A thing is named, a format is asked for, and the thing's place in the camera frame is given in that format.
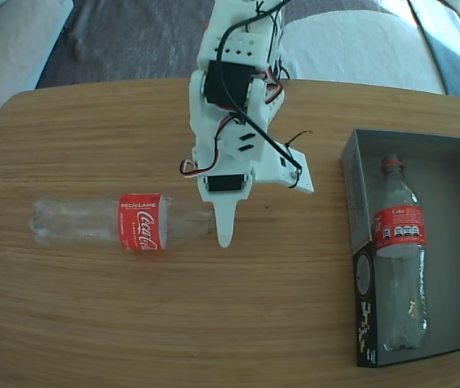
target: black cable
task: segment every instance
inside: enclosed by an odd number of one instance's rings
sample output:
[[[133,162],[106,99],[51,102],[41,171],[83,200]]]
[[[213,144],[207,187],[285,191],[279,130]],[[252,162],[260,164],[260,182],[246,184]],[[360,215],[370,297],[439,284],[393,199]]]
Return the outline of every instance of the black cable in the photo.
[[[236,23],[230,28],[226,30],[224,35],[221,38],[221,41],[219,42],[219,47],[217,49],[217,61],[216,61],[216,70],[217,70],[217,80],[219,81],[222,89],[226,93],[226,96],[228,97],[229,101],[231,102],[231,105],[235,109],[235,111],[238,113],[240,118],[244,119],[261,137],[264,138],[264,140],[269,143],[269,145],[278,153],[280,154],[283,158],[288,160],[293,166],[296,167],[297,174],[298,176],[302,173],[302,165],[298,163],[294,158],[293,155],[289,155],[287,152],[285,152],[273,139],[270,138],[269,135],[266,134],[266,132],[258,126],[256,122],[253,121],[252,118],[249,117],[248,114],[245,113],[244,110],[241,109],[241,107],[235,102],[233,99],[233,96],[231,95],[230,91],[228,90],[228,86],[226,85],[226,80],[224,79],[224,74],[223,74],[223,69],[222,69],[222,54],[224,53],[224,46],[226,42],[228,41],[228,38],[230,37],[231,33],[241,27],[245,27],[248,24],[255,23],[261,19],[267,18],[269,15],[274,14],[277,11],[280,11],[282,7],[287,5],[289,2],[292,0],[283,0],[282,2],[278,3],[276,6],[271,8],[268,11],[264,11],[264,13],[261,13],[260,15],[255,16],[254,18],[250,18],[248,20],[244,20],[240,23]]]
[[[293,141],[295,141],[296,139],[298,139],[301,135],[304,135],[305,133],[314,133],[312,131],[303,131],[303,132],[300,132],[298,135],[296,135],[295,137],[293,137],[291,140],[287,141],[284,146],[285,148],[287,149],[287,152],[289,152],[289,155],[291,155],[291,157],[293,156],[293,153],[291,152],[290,150],[290,146],[291,146],[291,143]],[[289,186],[289,188],[295,188],[297,187],[298,183],[300,183],[300,177],[302,176],[302,172],[299,171],[296,173],[296,182],[294,183],[293,186]]]
[[[300,132],[298,135],[296,135],[295,137],[293,137],[291,140],[287,141],[287,142],[285,143],[285,146],[289,148],[289,147],[291,146],[291,143],[292,143],[293,141],[295,141],[296,139],[298,139],[301,135],[305,135],[306,133],[314,134],[314,132],[312,132],[312,131],[303,131],[303,132]]]
[[[280,10],[278,10],[276,12],[276,15],[275,15],[275,18],[273,19],[272,16],[271,16],[271,19],[272,19],[272,23],[273,23],[273,28],[272,28],[272,37],[271,37],[271,43],[269,45],[269,54],[268,54],[268,63],[271,61],[271,53],[272,53],[272,44],[274,43],[275,41],[275,38],[276,38],[276,34],[278,33],[278,23],[276,22],[278,20],[278,15],[280,14]]]
[[[280,65],[280,74],[281,74],[282,71],[287,76],[287,79],[291,79],[291,74],[289,74],[289,71],[287,71],[287,69],[284,66]]]

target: coca-cola logo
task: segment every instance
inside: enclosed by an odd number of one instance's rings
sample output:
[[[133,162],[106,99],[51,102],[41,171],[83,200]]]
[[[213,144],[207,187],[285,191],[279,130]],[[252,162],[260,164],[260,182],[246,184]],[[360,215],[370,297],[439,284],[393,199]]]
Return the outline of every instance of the coca-cola logo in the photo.
[[[145,211],[138,212],[138,243],[143,251],[157,251],[158,244],[154,241],[152,236],[151,226],[156,223],[152,215]]]

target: white 3d-printed part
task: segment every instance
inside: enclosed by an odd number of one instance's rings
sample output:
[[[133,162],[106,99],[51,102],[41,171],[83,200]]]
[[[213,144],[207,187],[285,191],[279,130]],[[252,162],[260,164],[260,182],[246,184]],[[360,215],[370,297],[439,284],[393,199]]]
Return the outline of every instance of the white 3d-printed part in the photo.
[[[264,0],[261,10],[269,10],[281,0]],[[190,81],[190,126],[196,135],[196,146],[192,151],[194,162],[199,168],[206,168],[214,159],[214,138],[217,125],[227,111],[208,103],[204,88],[206,73],[211,61],[216,61],[217,48],[228,28],[243,20],[255,17],[256,2],[249,0],[216,0],[209,27],[203,37],[199,56],[198,70],[192,74]],[[265,72],[269,67],[274,69],[279,60],[278,45],[283,27],[283,13],[273,14],[276,18],[278,31],[273,37],[275,24],[267,17],[250,24],[247,29],[234,31],[224,47],[223,62],[249,65],[257,71]],[[265,103],[266,84],[260,78],[253,78],[247,95],[247,114],[266,133],[274,116],[284,102],[285,94],[281,93],[275,101]],[[250,133],[254,137],[243,141]],[[219,136],[217,143],[220,152],[217,166],[206,175],[197,178],[200,195],[204,201],[212,202],[217,220],[217,236],[222,247],[231,243],[234,231],[234,218],[237,203],[249,197],[253,183],[280,183],[291,187],[297,181],[296,168],[269,145],[251,126],[230,122]],[[249,147],[242,152],[240,148]],[[305,155],[289,149],[295,160],[302,165],[297,190],[311,193],[314,191],[310,178],[309,167]],[[232,192],[210,192],[208,175],[244,175],[241,190]]]

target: gray box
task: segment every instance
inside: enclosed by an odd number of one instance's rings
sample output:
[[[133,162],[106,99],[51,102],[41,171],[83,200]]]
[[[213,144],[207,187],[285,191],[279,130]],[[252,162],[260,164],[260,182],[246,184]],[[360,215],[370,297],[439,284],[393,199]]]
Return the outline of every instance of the gray box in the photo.
[[[419,349],[378,341],[372,217],[382,203],[381,159],[398,154],[424,210],[428,330]],[[460,138],[358,129],[343,155],[356,282],[357,364],[377,368],[460,350]]]

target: red wire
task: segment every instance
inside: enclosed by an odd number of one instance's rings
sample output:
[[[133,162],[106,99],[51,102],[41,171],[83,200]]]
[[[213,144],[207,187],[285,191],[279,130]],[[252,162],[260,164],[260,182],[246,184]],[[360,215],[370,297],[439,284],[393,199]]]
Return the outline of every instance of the red wire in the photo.
[[[269,105],[272,103],[275,99],[278,98],[279,95],[281,95],[281,92],[284,90],[284,86],[281,84],[280,80],[276,77],[276,75],[272,72],[271,67],[269,67],[267,71],[268,77],[276,84],[276,92],[271,95],[270,97],[266,98],[265,103]]]
[[[181,162],[181,164],[179,165],[179,172],[181,172],[181,174],[187,178],[190,178],[190,177],[193,177],[193,176],[197,176],[197,175],[200,175],[200,174],[204,174],[206,172],[209,172],[210,170],[212,170],[218,163],[219,161],[219,149],[218,149],[218,146],[217,146],[217,139],[219,137],[219,135],[221,134],[222,130],[228,125],[228,123],[230,123],[233,119],[234,119],[234,115],[228,115],[226,117],[224,117],[220,122],[219,122],[219,125],[217,126],[217,132],[215,134],[215,138],[214,138],[214,146],[213,146],[213,152],[214,152],[214,155],[213,155],[213,162],[212,164],[209,166],[209,167],[206,167],[206,168],[201,168],[201,169],[197,169],[197,170],[192,170],[192,171],[185,171],[185,167],[187,164],[192,164],[194,165],[195,163],[192,162],[191,160],[183,160]]]

